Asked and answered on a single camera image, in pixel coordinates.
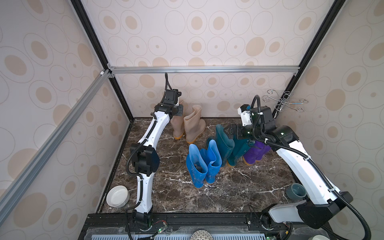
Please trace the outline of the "beige boot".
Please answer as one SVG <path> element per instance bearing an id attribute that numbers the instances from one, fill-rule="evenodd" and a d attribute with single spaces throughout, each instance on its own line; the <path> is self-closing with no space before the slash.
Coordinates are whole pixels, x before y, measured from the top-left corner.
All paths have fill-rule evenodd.
<path id="1" fill-rule="evenodd" d="M 193 144 L 206 127 L 205 120 L 201 119 L 202 106 L 193 105 L 192 109 L 192 113 L 184 117 L 186 141 L 188 144 Z"/>
<path id="2" fill-rule="evenodd" d="M 170 123 L 173 127 L 173 137 L 175 140 L 179 140 L 185 133 L 184 117 L 186 116 L 186 110 L 184 107 L 184 100 L 179 100 L 179 105 L 183 105 L 183 112 L 181 116 L 174 116 Z"/>

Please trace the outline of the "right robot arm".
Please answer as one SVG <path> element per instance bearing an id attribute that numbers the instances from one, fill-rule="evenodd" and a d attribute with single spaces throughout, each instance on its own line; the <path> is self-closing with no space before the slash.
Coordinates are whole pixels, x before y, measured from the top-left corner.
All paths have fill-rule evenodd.
<path id="1" fill-rule="evenodd" d="M 242 122 L 229 126 L 228 137 L 270 146 L 287 163 L 307 192 L 300 202 L 276 204 L 264 209 L 261 220 L 266 229 L 283 222 L 305 223 L 319 229 L 344 208 L 352 208 L 351 194 L 340 191 L 325 176 L 290 127 L 276 126 L 269 107 L 242 105 L 238 114 Z"/>

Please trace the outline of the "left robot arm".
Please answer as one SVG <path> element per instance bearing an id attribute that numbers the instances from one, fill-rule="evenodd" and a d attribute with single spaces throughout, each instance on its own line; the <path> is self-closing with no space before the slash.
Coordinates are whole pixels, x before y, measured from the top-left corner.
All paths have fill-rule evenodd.
<path id="1" fill-rule="evenodd" d="M 137 178 L 137 200 L 130 210 L 133 222 L 144 228 L 150 228 L 153 222 L 152 186 L 155 172 L 160 165 L 157 144 L 170 120 L 183 113 L 183 106 L 179 104 L 181 95 L 177 89 L 165 90 L 162 101 L 151 113 L 153 119 L 147 131 L 136 144 L 130 146 L 126 172 Z"/>

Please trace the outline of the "purple boot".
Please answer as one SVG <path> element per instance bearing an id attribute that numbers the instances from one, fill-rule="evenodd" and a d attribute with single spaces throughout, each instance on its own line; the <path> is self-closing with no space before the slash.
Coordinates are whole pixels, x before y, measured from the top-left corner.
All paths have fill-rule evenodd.
<path id="1" fill-rule="evenodd" d="M 244 155 L 243 160 L 246 165 L 254 165 L 256 162 L 261 161 L 264 156 L 264 148 L 250 148 Z"/>
<path id="2" fill-rule="evenodd" d="M 257 161 L 260 161 L 263 156 L 271 149 L 270 146 L 265 145 L 262 142 L 255 142 L 255 147 L 255 156 Z"/>

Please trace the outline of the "blue boot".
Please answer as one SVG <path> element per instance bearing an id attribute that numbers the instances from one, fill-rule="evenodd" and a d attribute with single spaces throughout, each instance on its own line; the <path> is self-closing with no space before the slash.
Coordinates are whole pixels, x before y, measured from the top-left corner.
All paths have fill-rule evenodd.
<path id="1" fill-rule="evenodd" d="M 207 149 L 201 149 L 200 154 L 208 167 L 208 172 L 205 177 L 208 184 L 213 184 L 216 180 L 216 175 L 222 167 L 222 158 L 218 149 L 217 142 L 213 139 L 208 139 Z"/>
<path id="2" fill-rule="evenodd" d="M 186 166 L 191 175 L 194 187 L 197 189 L 202 188 L 208 173 L 208 167 L 203 160 L 198 147 L 194 144 L 189 145 L 189 153 L 186 159 Z"/>

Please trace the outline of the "teal boot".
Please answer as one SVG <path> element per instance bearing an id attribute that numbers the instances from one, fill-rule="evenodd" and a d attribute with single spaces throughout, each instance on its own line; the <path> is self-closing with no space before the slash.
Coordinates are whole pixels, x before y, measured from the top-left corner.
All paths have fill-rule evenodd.
<path id="1" fill-rule="evenodd" d="M 234 149 L 228 157 L 228 165 L 231 167 L 236 166 L 238 160 L 251 148 L 247 139 L 238 140 L 234 138 Z"/>
<path id="2" fill-rule="evenodd" d="M 227 163 L 229 156 L 232 154 L 235 142 L 233 139 L 229 139 L 227 134 L 224 132 L 224 127 L 222 125 L 216 125 L 215 136 L 208 137 L 206 141 L 206 146 L 209 146 L 210 140 L 215 140 L 218 146 L 220 156 L 222 158 L 222 167 Z"/>

